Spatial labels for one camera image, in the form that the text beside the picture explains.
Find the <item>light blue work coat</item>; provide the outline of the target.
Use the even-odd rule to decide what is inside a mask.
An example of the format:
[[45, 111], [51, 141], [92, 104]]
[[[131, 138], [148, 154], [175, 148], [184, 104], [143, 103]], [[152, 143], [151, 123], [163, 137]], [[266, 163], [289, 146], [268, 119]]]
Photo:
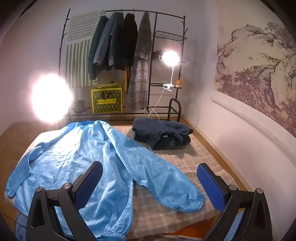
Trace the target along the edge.
[[66, 203], [89, 240], [125, 240], [133, 223], [133, 187], [145, 187], [175, 211], [200, 211], [205, 197], [176, 166], [104, 121], [71, 123], [34, 146], [7, 180], [5, 193], [31, 216], [35, 203], [53, 205], [65, 237], [75, 237]]

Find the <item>orange sheet under cover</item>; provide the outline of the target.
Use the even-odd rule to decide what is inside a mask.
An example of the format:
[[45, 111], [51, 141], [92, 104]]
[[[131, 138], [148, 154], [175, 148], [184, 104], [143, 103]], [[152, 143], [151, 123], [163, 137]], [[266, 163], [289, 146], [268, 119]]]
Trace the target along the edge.
[[185, 228], [181, 228], [180, 230], [170, 233], [168, 235], [200, 240], [204, 238], [208, 231], [212, 228], [217, 218], [218, 216], [214, 216], [210, 219], [198, 221], [196, 223], [193, 223], [192, 225], [189, 225]]

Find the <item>beige plaid bed cover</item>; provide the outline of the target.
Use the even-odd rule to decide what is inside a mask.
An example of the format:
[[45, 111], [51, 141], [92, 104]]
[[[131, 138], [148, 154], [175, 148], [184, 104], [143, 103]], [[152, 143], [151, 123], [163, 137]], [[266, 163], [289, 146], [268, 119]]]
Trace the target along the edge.
[[98, 240], [175, 232], [217, 215], [197, 178], [200, 162], [234, 183], [201, 144], [153, 152], [98, 120], [71, 123], [34, 146], [11, 173], [5, 194], [28, 215], [38, 187], [72, 183], [95, 161], [103, 174], [79, 213]]

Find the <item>small dark potted plant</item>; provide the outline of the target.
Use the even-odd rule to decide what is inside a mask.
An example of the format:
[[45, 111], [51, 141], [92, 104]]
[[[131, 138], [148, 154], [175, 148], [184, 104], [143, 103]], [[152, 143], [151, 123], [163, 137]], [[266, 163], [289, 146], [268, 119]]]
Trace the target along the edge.
[[74, 113], [81, 114], [87, 111], [86, 101], [84, 100], [74, 100]]

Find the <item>folded dark navy garment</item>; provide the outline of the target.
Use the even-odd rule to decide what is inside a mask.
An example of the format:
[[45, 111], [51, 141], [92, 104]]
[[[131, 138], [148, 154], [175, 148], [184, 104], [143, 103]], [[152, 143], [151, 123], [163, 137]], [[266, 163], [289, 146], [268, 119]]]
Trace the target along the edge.
[[193, 130], [188, 126], [170, 120], [136, 118], [132, 124], [134, 139], [147, 143], [152, 150], [165, 150], [191, 142]]

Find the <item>yellow green storage box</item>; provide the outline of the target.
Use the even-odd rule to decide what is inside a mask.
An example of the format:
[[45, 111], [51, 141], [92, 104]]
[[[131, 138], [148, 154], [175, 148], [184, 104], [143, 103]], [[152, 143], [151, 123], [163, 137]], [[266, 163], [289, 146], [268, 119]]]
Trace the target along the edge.
[[121, 113], [122, 100], [122, 86], [119, 83], [98, 84], [91, 89], [93, 113]]

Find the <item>bright round studio light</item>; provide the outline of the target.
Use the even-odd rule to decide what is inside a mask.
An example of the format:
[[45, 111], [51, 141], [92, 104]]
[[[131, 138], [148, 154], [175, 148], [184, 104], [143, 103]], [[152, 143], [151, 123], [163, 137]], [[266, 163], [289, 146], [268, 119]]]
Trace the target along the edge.
[[66, 81], [56, 74], [40, 76], [32, 87], [31, 103], [37, 116], [43, 122], [57, 123], [69, 111], [73, 93]]

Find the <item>small teddy bear toy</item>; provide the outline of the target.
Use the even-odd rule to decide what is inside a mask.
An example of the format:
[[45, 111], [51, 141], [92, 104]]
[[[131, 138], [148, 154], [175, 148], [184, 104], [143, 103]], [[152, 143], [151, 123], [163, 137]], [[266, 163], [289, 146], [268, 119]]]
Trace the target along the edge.
[[180, 80], [180, 79], [176, 79], [175, 80], [175, 84], [174, 84], [174, 87], [175, 88], [182, 88], [182, 80]]

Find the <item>white clip-on lamp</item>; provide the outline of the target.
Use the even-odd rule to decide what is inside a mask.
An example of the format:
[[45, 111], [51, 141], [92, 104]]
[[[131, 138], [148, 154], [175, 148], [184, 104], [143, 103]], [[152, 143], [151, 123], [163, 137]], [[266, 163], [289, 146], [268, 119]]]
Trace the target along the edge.
[[165, 51], [162, 55], [162, 61], [165, 63], [167, 66], [171, 68], [171, 77], [170, 77], [170, 82], [163, 84], [163, 88], [165, 90], [168, 90], [172, 92], [172, 88], [174, 87], [173, 85], [173, 74], [174, 74], [174, 68], [180, 63], [180, 56], [176, 51], [173, 50], [168, 50]]

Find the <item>black hanging coat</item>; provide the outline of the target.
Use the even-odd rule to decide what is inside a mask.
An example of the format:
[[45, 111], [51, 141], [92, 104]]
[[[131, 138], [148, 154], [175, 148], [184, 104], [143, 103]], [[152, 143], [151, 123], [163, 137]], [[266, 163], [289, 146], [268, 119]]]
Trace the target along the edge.
[[125, 71], [131, 67], [137, 45], [137, 24], [135, 15], [127, 13], [123, 28], [119, 32], [119, 42], [115, 55], [114, 69]]

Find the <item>blue denim hanging jacket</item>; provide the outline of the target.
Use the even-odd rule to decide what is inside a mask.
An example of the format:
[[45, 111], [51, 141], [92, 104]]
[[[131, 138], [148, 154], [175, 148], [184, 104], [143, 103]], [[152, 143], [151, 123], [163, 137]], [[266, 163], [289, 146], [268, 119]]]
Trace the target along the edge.
[[97, 46], [93, 64], [102, 65], [107, 56], [107, 65], [113, 66], [119, 42], [119, 32], [123, 28], [124, 17], [121, 12], [114, 12], [107, 21], [99, 44]]

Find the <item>landscape painting wall mural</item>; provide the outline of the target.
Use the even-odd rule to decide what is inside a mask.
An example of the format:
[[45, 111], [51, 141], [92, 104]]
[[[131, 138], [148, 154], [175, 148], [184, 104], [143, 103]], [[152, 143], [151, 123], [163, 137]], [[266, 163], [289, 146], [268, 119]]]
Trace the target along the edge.
[[295, 41], [286, 27], [246, 25], [217, 45], [214, 88], [295, 136]]

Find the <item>green striped wall poster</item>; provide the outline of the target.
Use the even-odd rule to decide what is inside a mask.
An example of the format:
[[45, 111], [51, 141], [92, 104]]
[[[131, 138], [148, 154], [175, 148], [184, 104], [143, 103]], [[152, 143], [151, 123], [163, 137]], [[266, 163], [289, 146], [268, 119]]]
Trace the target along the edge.
[[92, 37], [99, 19], [105, 11], [93, 11], [71, 16], [67, 20], [66, 35], [63, 40], [62, 74], [70, 88], [96, 85], [98, 80], [91, 80], [88, 70], [88, 57]]

